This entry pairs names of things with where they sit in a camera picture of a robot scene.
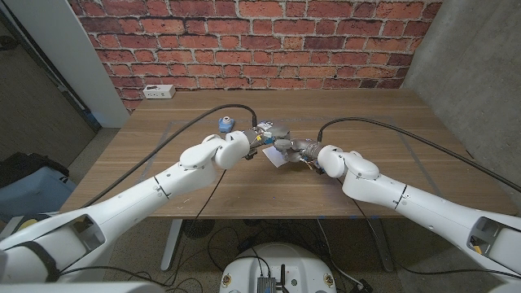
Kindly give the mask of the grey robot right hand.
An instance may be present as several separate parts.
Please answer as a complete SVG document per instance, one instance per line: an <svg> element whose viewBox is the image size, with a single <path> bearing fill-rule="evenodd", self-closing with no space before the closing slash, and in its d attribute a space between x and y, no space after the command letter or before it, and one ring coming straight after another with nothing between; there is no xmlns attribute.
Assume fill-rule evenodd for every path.
<svg viewBox="0 0 521 293"><path fill-rule="evenodd" d="M322 173L322 167L317 161L322 148L323 145L320 142L311 139L292 139L289 147L282 154L285 160L292 163L306 163L310 169Z"/></svg>

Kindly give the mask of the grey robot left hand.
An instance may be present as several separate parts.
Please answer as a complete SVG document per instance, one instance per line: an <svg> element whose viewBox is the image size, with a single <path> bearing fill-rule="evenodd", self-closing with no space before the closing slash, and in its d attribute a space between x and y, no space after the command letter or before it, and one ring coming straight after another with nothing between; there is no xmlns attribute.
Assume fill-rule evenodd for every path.
<svg viewBox="0 0 521 293"><path fill-rule="evenodd" d="M290 130L282 124L273 121L263 120L257 126L244 131L249 141L250 150L245 156L246 160L251 160L257 153L257 147L272 144L278 139L289 139Z"/></svg>

